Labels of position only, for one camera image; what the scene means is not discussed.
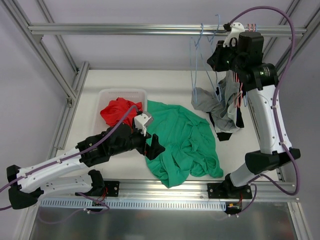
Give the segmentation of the light blue wire hanger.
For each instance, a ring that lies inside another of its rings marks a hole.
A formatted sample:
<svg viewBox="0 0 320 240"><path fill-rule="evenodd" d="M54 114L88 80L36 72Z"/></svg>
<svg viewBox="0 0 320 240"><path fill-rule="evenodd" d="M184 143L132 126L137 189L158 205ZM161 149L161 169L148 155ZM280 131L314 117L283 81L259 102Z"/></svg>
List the light blue wire hanger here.
<svg viewBox="0 0 320 240"><path fill-rule="evenodd" d="M197 75L198 75L198 49L200 47L200 41L203 36L204 25L200 24L200 32L198 38L191 37L189 40L189 67L190 67L190 79L192 86L192 96L194 102L197 103Z"/></svg>

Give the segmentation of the green tank top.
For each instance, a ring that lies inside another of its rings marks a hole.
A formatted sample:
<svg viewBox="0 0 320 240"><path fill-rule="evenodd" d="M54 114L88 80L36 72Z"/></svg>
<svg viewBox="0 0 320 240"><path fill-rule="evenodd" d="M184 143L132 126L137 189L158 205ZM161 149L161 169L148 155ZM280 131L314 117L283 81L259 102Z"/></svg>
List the green tank top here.
<svg viewBox="0 0 320 240"><path fill-rule="evenodd" d="M151 100L147 110L154 118L147 130L158 136L165 151L145 161L163 185L167 188L179 186L189 176L223 177L216 140L206 119L181 105Z"/></svg>

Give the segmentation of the red tank top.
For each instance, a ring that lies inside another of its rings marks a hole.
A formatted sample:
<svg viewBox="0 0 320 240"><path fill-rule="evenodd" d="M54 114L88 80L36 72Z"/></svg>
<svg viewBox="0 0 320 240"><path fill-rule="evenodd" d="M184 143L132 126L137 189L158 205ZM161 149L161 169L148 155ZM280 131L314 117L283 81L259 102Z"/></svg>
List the red tank top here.
<svg viewBox="0 0 320 240"><path fill-rule="evenodd" d="M111 100L104 109L100 111L100 116L110 127L114 127L130 107L136 106L140 112L143 111L142 102L132 102L122 97Z"/></svg>

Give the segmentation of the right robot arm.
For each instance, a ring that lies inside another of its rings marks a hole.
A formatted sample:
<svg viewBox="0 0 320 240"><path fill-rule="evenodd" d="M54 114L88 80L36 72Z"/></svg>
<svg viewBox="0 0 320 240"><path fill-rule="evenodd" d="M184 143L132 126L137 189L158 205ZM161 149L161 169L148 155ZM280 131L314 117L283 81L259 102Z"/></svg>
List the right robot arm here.
<svg viewBox="0 0 320 240"><path fill-rule="evenodd" d="M231 199L239 197L249 183L267 171L289 162L296 167L301 157L286 134L278 95L280 81L275 66L262 61L263 43L259 32L229 32L207 60L216 72L236 73L258 134L259 150L246 153L244 164L227 174L218 188Z"/></svg>

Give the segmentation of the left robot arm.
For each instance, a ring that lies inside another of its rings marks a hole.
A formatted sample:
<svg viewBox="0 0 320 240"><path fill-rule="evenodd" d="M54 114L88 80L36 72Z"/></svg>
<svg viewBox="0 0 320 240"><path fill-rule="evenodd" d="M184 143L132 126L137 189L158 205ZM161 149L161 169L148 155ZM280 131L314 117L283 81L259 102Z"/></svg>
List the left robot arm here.
<svg viewBox="0 0 320 240"><path fill-rule="evenodd" d="M68 191L98 196L105 187L99 171L90 170L84 176L75 178L65 178L64 175L90 169L108 162L112 156L132 150L154 160L166 149L159 143L156 134L143 133L121 123L87 137L68 152L42 163L24 168L11 165L6 169L10 206L14 210L28 208L44 196Z"/></svg>

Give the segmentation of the grey garment on hanger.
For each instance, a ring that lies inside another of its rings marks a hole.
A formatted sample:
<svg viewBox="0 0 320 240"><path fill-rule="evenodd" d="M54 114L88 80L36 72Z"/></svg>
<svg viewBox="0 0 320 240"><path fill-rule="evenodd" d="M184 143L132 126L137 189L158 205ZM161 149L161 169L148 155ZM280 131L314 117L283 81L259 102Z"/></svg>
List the grey garment on hanger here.
<svg viewBox="0 0 320 240"><path fill-rule="evenodd" d="M232 134L244 128L241 110L235 104L240 84L226 76L218 85L219 95L200 87L195 88L191 104L195 110L209 114L215 132Z"/></svg>

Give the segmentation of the black garment on hanger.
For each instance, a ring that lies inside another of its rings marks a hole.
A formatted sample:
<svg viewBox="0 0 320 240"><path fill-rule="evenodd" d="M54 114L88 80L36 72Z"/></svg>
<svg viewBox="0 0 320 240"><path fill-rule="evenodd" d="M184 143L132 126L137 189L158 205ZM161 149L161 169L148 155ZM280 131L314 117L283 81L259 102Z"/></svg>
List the black garment on hanger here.
<svg viewBox="0 0 320 240"><path fill-rule="evenodd" d="M219 82L222 101L218 102L215 93L212 96L212 104L209 107L210 122L220 142L228 141L232 134L243 129L244 121L241 109L234 107L234 98L238 93L240 84L234 82L233 73L228 71Z"/></svg>

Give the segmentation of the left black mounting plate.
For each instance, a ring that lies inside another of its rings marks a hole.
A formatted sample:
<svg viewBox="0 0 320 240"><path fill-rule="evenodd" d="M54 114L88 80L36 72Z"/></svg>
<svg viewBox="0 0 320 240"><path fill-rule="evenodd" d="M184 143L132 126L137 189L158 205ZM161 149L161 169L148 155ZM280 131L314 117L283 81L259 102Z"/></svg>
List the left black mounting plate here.
<svg viewBox="0 0 320 240"><path fill-rule="evenodd" d="M118 197L120 190L120 182L116 180L105 180L104 181L104 190L103 190L103 197Z"/></svg>

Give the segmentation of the black mounting plate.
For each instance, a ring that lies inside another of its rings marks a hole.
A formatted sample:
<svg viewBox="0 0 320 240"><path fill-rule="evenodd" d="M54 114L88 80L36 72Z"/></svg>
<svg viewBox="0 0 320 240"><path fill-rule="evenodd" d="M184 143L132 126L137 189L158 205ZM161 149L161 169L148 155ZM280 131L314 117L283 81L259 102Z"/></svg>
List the black mounting plate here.
<svg viewBox="0 0 320 240"><path fill-rule="evenodd" d="M120 182L116 180L105 180L104 181L104 190L103 190L103 197L118 197L120 190Z"/></svg>
<svg viewBox="0 0 320 240"><path fill-rule="evenodd" d="M207 193L209 199L245 199L253 198L252 190L248 185L241 187L226 186L220 183L208 183Z"/></svg>

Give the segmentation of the white plastic perforated basket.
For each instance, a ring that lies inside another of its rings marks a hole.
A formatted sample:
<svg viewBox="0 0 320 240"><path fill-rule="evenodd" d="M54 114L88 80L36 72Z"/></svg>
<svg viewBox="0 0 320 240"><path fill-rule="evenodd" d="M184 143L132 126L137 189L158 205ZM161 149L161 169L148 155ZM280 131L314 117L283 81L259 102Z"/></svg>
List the white plastic perforated basket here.
<svg viewBox="0 0 320 240"><path fill-rule="evenodd" d="M108 123L114 126L132 106L146 111L147 92L138 88L109 88L101 90L94 105L91 134L96 135L107 130Z"/></svg>

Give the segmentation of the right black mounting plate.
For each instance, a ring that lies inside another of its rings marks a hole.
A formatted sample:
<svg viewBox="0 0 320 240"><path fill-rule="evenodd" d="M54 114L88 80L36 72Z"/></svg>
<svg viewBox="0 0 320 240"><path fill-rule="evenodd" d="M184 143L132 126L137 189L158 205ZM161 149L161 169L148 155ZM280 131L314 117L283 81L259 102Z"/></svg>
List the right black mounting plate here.
<svg viewBox="0 0 320 240"><path fill-rule="evenodd" d="M207 193L209 199L245 199L253 198L252 190L248 185L241 187L226 186L220 183L208 183Z"/></svg>

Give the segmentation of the aluminium frame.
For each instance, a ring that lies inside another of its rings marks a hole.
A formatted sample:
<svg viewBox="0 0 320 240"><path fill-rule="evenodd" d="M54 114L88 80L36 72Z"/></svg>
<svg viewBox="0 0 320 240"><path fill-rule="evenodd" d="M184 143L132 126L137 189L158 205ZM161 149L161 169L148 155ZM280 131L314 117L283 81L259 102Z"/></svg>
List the aluminium frame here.
<svg viewBox="0 0 320 240"><path fill-rule="evenodd" d="M238 23L237 18L233 18L227 24ZM213 31L217 26L204 26L203 36L211 37ZM57 23L45 23L45 24L34 24L27 25L25 30L30 35L38 35L38 34L52 34L52 35L63 35L65 33L75 34L75 35L89 35L89 34L97 34L97 35L199 35L201 26L195 25L159 25L159 24L57 24ZM257 28L258 33L263 36L264 29ZM220 25L217 31L217 34L224 35L227 37L227 32L224 29L224 25ZM283 75L278 75L278 80L280 85L278 87L278 94L280 90L280 86L284 80ZM245 95L245 92L242 88L242 93L246 99L247 104L248 97ZM143 111L137 111L135 117L141 114ZM125 124L124 119L121 118L120 121L115 125L116 127L120 124ZM136 128L134 123L134 118L132 123L129 124L131 128ZM10 183L8 182L5 185L5 188L9 190Z"/></svg>

